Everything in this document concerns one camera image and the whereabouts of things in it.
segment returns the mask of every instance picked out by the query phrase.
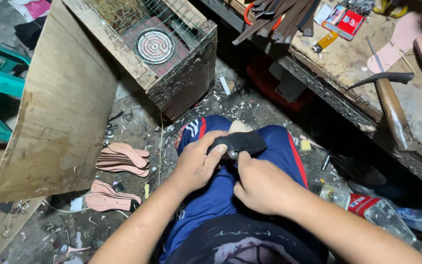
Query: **tattoo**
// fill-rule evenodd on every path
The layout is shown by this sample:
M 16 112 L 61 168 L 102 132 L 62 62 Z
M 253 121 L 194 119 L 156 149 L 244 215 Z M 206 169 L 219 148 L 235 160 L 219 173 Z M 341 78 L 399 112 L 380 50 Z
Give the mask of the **tattoo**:
M 201 173 L 203 172 L 203 168 L 196 168 L 195 173 L 193 175 L 195 176 L 201 176 Z

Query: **red label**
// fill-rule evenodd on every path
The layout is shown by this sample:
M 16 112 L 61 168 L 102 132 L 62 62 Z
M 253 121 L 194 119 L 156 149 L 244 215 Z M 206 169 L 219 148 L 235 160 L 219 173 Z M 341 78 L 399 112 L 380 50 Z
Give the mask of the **red label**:
M 380 198 L 370 197 L 366 195 L 349 194 L 351 199 L 349 200 L 348 211 L 355 213 L 359 216 L 364 217 L 364 212 L 378 201 Z
M 362 15 L 358 15 L 355 12 L 348 10 L 336 26 L 344 32 L 354 36 L 362 22 L 364 22 L 364 17 Z

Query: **blue pants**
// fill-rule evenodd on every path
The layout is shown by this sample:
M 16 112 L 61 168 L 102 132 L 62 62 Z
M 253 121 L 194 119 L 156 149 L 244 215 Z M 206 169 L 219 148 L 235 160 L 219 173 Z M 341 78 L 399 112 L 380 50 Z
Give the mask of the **blue pants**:
M 230 126 L 231 121 L 222 116 L 196 119 L 184 127 L 181 141 L 177 146 L 177 153 L 180 156 L 187 144 L 199 140 L 207 132 L 228 131 Z M 308 188 L 304 167 L 289 131 L 282 126 L 269 125 L 255 132 L 265 140 L 268 146 L 257 159 L 270 161 L 295 182 Z M 207 186 L 190 194 L 185 199 L 180 205 L 177 220 L 164 233 L 165 242 L 164 252 L 160 256 L 161 263 L 164 263 L 170 254 L 185 241 L 191 231 L 205 221 L 218 216 L 238 213 L 232 200 L 236 177 L 238 177 L 238 173 L 235 165 L 221 165 L 220 170 L 215 172 Z

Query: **wrist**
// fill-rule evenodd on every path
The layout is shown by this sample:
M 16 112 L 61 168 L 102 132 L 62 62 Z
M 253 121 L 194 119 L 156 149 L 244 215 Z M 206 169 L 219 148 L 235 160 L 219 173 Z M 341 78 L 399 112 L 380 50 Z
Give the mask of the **wrist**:
M 193 190 L 191 190 L 186 183 L 180 179 L 180 177 L 177 177 L 174 172 L 172 172 L 172 174 L 167 178 L 166 182 L 170 185 L 170 188 L 172 188 L 179 196 L 183 196 L 183 198 L 193 192 Z

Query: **wooden handle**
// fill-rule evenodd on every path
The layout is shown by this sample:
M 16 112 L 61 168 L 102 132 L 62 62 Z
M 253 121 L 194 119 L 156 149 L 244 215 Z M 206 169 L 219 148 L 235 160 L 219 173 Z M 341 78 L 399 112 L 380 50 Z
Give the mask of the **wooden handle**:
M 410 127 L 390 81 L 386 78 L 376 80 L 376 89 L 380 105 L 387 117 L 388 126 L 398 149 L 401 151 L 414 150 L 415 144 Z

